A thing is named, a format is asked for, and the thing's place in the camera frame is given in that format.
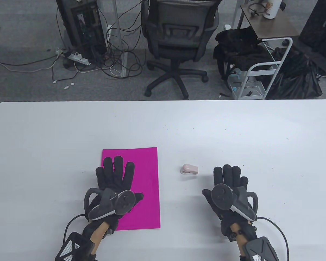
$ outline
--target glove thumb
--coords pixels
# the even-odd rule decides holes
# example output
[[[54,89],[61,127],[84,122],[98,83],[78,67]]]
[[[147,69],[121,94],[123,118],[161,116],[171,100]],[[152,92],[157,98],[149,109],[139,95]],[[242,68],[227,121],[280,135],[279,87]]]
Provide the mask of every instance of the glove thumb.
[[[135,206],[136,204],[138,204],[140,201],[143,200],[143,194],[142,193],[135,193],[134,195],[135,195],[135,204],[134,204],[134,206]]]
[[[214,201],[211,198],[211,190],[209,189],[203,189],[203,196],[205,197],[206,201],[211,206],[212,210],[215,212],[215,214],[219,217],[220,220],[222,220],[222,210],[220,210],[214,203]]]

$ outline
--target computer tower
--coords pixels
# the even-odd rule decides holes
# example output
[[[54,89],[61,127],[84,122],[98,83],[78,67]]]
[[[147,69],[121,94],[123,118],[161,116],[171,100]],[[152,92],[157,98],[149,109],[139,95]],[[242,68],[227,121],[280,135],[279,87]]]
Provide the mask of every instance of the computer tower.
[[[299,39],[314,51],[321,49],[321,44],[326,40],[326,0],[316,3]]]
[[[106,53],[97,0],[56,0],[74,52],[89,60]]]

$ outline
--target chair base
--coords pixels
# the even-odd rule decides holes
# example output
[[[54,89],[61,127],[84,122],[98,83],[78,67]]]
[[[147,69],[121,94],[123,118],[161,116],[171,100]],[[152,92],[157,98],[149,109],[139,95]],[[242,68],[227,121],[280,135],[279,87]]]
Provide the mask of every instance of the chair base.
[[[179,65],[180,65],[180,61],[178,60],[171,60],[170,66],[167,66],[162,63],[158,63],[156,61],[147,61],[147,68],[149,70],[153,70],[155,67],[157,67],[165,71],[165,74],[163,74],[161,77],[154,80],[152,83],[149,84],[149,86],[147,86],[145,91],[145,96],[150,97],[152,94],[152,89],[155,88],[158,84],[170,78],[174,78],[184,96],[184,100],[188,100],[188,92],[186,90],[183,81],[181,80],[180,77],[181,75],[199,75],[202,76],[202,82],[209,81],[206,71],[192,70],[192,69],[179,69]]]

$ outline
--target black bag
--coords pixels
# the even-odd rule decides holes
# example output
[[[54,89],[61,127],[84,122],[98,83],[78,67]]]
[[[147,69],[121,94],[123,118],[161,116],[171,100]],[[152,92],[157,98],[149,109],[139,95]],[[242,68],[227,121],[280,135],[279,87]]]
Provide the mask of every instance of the black bag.
[[[256,63],[272,62],[268,51],[260,46],[260,40],[249,26],[248,28],[225,30],[217,34],[218,45],[214,48],[213,58],[217,60],[220,75],[227,80],[229,72],[224,70],[224,62],[234,64],[240,71],[247,71]],[[259,66],[257,70],[265,70],[270,66]]]
[[[316,78],[316,65],[307,59],[303,53],[290,51],[285,59],[280,73],[275,78],[267,99],[312,99],[322,95],[319,82]]]

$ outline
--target white cart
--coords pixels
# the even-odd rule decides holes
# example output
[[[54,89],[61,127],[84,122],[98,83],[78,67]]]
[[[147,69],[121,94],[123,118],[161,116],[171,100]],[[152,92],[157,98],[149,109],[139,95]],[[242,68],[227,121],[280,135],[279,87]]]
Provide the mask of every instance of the white cart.
[[[286,52],[283,55],[281,61],[275,61],[271,55],[273,61],[265,63],[257,63],[249,68],[246,72],[238,72],[228,77],[227,83],[232,91],[232,97],[235,100],[259,100],[265,99],[271,86],[275,80],[275,77],[280,71],[280,68],[285,61],[287,54],[292,47],[291,36],[298,36],[298,32],[287,19],[285,14],[279,10],[276,18],[269,20],[264,18],[261,14],[251,16],[251,11],[248,5],[241,5],[242,15],[239,20],[238,29],[241,28],[244,16],[250,23],[250,26],[255,31],[257,38],[262,41],[262,45],[266,50],[270,52],[267,45],[268,42],[276,41],[282,42],[288,40]],[[260,66],[270,66],[266,70],[256,70]],[[265,88],[261,81],[256,79],[256,76],[273,75],[269,85]]]

